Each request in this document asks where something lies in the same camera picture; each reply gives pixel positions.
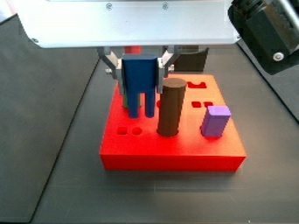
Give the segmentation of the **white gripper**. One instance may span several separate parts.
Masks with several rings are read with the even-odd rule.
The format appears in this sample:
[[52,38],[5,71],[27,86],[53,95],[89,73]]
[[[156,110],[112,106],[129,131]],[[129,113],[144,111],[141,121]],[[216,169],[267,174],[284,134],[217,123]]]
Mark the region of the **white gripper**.
[[167,46],[157,59],[163,92],[179,45],[230,45],[232,0],[12,0],[29,40],[43,48],[99,46],[97,56],[125,94],[121,59],[111,46]]

